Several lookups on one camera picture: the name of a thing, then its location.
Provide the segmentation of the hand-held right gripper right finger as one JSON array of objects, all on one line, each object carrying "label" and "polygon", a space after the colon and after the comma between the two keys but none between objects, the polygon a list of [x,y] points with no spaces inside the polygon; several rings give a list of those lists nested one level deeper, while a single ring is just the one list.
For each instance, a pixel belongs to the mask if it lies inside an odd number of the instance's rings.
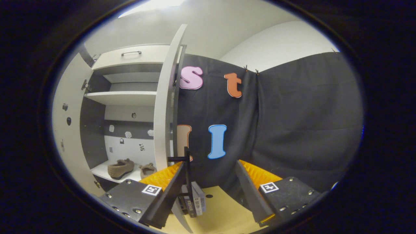
[{"label": "hand-held right gripper right finger", "polygon": [[314,206],[322,193],[290,176],[281,178],[243,160],[235,172],[254,220],[259,226],[286,223]]}]

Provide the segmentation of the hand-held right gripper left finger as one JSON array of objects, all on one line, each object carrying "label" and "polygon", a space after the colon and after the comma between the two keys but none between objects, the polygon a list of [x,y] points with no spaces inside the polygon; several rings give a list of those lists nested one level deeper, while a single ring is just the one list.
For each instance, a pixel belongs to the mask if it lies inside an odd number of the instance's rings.
[{"label": "hand-held right gripper left finger", "polygon": [[145,182],[127,179],[99,201],[130,222],[163,228],[186,179],[186,165],[176,163],[152,174]]}]

